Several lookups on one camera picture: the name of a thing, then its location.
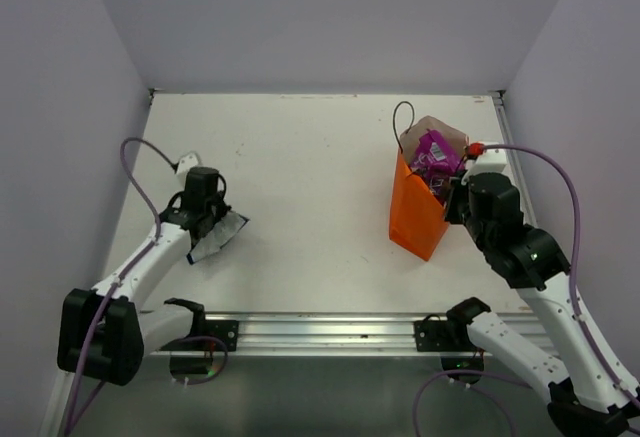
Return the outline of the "front aluminium rail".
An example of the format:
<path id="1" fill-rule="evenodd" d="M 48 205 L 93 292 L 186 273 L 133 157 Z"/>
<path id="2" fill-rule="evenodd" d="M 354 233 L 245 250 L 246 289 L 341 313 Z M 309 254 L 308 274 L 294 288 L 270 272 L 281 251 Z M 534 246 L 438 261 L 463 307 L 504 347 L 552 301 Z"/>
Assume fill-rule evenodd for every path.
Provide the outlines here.
<path id="1" fill-rule="evenodd" d="M 66 317 L 58 344 L 58 362 L 75 367 L 82 345 L 89 354 L 111 364 L 119 358 L 138 363 L 152 352 L 166 351 L 173 341 L 213 343 L 215 337 L 199 336 L 207 319 L 239 321 L 235 352 L 251 357 L 370 357 L 414 356 L 413 321 L 422 316 L 358 314 L 205 314 L 177 305 L 152 312 L 125 311 L 107 317 L 93 336 L 86 335 L 89 317 Z"/>

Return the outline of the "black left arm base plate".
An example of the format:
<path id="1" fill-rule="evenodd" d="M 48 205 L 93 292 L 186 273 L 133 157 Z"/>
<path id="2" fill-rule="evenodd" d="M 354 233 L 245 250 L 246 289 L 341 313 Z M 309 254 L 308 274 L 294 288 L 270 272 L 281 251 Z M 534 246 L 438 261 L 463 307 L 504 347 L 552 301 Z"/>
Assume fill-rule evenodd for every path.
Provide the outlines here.
<path id="1" fill-rule="evenodd" d="M 235 352 L 239 336 L 239 321 L 233 319 L 207 319 L 199 336 L 215 337 L 226 345 L 229 352 Z M 217 348 L 217 344 L 199 340 L 197 342 L 173 341 L 164 346 L 163 350 L 213 352 Z"/>

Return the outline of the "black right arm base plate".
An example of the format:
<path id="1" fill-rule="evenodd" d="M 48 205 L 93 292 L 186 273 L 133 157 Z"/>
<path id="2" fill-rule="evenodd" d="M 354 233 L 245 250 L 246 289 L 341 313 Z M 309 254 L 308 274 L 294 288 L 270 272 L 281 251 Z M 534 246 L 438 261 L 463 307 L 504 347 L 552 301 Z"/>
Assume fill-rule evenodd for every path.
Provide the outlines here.
<path id="1" fill-rule="evenodd" d="M 413 321 L 413 338 L 418 352 L 474 352 L 467 327 L 456 319 L 429 314 Z"/>

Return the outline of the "blue white snack bag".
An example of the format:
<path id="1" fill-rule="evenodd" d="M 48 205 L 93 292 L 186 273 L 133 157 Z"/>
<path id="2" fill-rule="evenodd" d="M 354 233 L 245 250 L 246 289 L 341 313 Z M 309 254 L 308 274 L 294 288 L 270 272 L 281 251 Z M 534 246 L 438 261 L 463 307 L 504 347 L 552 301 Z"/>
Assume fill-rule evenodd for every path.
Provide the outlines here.
<path id="1" fill-rule="evenodd" d="M 187 261 L 195 265 L 222 250 L 248 223 L 250 219 L 230 210 L 212 230 L 201 238 L 187 254 Z"/>

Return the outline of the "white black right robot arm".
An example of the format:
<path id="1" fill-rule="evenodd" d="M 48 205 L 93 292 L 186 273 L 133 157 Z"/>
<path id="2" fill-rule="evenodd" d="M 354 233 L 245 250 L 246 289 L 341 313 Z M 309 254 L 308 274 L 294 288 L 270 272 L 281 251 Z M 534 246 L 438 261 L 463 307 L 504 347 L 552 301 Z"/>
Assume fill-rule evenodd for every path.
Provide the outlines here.
<path id="1" fill-rule="evenodd" d="M 451 346 L 485 350 L 544 402 L 565 436 L 620 436 L 639 414 L 639 383 L 607 344 L 590 349 L 581 327 L 586 311 L 572 306 L 570 264 L 556 240 L 524 221 L 520 194 L 501 173 L 454 177 L 447 222 L 466 228 L 490 268 L 539 320 L 554 354 L 509 327 L 476 297 L 447 311 Z"/>

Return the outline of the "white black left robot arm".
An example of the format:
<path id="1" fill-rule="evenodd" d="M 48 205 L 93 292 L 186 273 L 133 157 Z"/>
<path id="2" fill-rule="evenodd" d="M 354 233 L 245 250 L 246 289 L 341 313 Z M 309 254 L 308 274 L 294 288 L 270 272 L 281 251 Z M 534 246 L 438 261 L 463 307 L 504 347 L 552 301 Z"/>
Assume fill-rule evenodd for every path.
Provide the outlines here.
<path id="1" fill-rule="evenodd" d="M 124 386 L 142 360 L 174 341 L 201 347 L 208 336 L 203 305 L 170 298 L 148 314 L 142 306 L 180 261 L 194 265 L 242 229 L 243 216 L 225 201 L 226 181 L 214 168 L 187 171 L 184 188 L 158 214 L 145 241 L 110 277 L 63 301 L 57 365 L 63 371 Z"/>

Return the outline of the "magenta purple snack bag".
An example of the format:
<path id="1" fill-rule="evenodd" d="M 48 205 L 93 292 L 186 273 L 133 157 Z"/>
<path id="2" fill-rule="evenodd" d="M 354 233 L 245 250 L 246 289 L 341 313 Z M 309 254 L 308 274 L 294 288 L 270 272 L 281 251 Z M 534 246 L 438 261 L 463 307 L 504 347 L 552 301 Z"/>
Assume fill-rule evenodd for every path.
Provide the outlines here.
<path id="1" fill-rule="evenodd" d="M 429 130 L 418 139 L 418 146 L 409 162 L 412 171 L 435 171 L 453 175 L 459 168 L 462 157 L 437 130 Z"/>

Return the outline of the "orange paper bag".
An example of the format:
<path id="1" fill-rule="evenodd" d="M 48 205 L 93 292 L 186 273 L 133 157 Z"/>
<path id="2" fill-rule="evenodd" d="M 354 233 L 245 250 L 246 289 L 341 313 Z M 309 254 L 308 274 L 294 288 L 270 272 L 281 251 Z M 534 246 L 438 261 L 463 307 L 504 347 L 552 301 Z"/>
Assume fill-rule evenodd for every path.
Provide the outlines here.
<path id="1" fill-rule="evenodd" d="M 413 119 L 403 132 L 393 130 L 398 153 L 390 206 L 389 238 L 425 261 L 430 259 L 448 228 L 444 220 L 445 205 L 440 204 L 430 192 L 423 180 L 425 173 L 409 168 L 418 139 L 429 130 L 439 131 L 462 157 L 457 171 L 463 167 L 464 150 L 469 144 L 469 137 L 465 133 L 431 116 Z"/>

